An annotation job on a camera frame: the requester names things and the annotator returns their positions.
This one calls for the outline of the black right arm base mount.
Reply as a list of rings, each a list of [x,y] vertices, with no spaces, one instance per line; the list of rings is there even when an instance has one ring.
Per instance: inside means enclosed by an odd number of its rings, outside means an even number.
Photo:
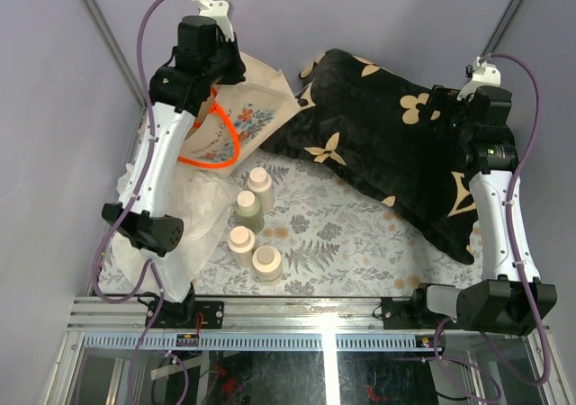
[[[417,288],[408,298],[382,297],[382,324],[385,329],[435,329],[441,316],[427,307],[426,288]]]

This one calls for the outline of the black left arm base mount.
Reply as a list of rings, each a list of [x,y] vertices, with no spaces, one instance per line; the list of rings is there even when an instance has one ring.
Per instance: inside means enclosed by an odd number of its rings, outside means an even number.
[[[224,320],[223,301],[198,300],[189,294],[183,302],[163,301],[152,321],[153,329],[221,329]]]

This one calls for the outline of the beige canvas tote bag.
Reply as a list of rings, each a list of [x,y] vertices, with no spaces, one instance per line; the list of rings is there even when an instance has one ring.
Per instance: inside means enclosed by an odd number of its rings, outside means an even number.
[[[240,56],[246,80],[215,87],[181,147],[180,163],[227,176],[300,110],[282,71]]]

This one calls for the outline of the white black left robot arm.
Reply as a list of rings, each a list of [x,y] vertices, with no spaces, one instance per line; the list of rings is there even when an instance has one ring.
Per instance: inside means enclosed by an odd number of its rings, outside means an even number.
[[[102,217],[145,259],[154,289],[147,292],[154,329],[193,328],[200,318],[194,288],[176,248],[184,222],[165,213],[167,190],[179,151],[216,83],[244,81],[246,67],[226,15],[188,15],[177,30],[170,60],[148,80],[147,139],[139,148],[130,182]]]

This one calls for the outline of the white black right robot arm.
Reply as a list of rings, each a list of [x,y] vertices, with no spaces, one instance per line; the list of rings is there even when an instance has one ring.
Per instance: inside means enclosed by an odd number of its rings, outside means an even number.
[[[467,288],[423,283],[412,294],[410,316],[421,328],[450,317],[459,329],[526,336],[557,302],[531,257],[519,205],[519,159],[507,125],[511,93],[481,86],[472,94],[436,85],[423,111],[447,118],[435,131],[463,166],[482,231],[481,281]]]

